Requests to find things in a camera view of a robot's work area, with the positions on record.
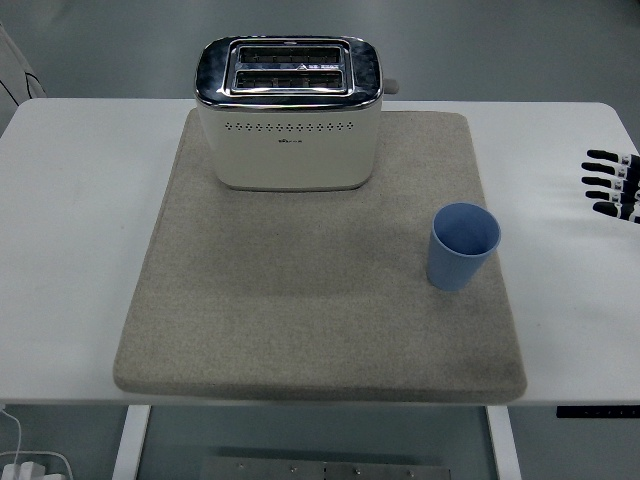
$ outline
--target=white table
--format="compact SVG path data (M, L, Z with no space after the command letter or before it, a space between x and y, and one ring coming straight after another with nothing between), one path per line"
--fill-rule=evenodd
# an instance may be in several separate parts
M47 99L0 139L0 402L215 403L120 391L120 331L193 100ZM459 112L529 387L516 404L640 401L640 225L591 210L590 148L636 153L602 104L387 102Z

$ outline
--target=toaster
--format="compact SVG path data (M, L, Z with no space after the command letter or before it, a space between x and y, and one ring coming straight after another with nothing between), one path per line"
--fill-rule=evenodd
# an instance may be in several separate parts
M357 188L382 107L376 50L352 37L227 37L202 52L195 98L217 177L240 190Z

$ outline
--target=plastic cup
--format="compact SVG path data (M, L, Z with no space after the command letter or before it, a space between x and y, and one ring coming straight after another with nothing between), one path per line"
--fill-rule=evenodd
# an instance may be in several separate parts
M451 203L433 217L427 277L435 287L455 292L473 275L500 243L500 225L473 203Z

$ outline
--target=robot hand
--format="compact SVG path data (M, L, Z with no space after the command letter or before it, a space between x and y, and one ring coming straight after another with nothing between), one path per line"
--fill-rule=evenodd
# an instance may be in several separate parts
M589 150L587 155L608 164L584 162L582 168L589 172L610 175L610 178L582 177L582 183L605 187L607 191L590 190L588 198L599 200L593 205L596 212L611 217L640 223L640 157L633 154L617 154L604 150Z

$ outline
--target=gray felt mat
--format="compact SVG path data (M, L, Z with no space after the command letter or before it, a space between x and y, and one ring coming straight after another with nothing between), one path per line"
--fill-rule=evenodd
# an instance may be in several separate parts
M431 218L483 204L466 119L383 112L371 179L233 191L192 111L122 332L116 384L232 399L502 403L526 379L497 256L426 278Z

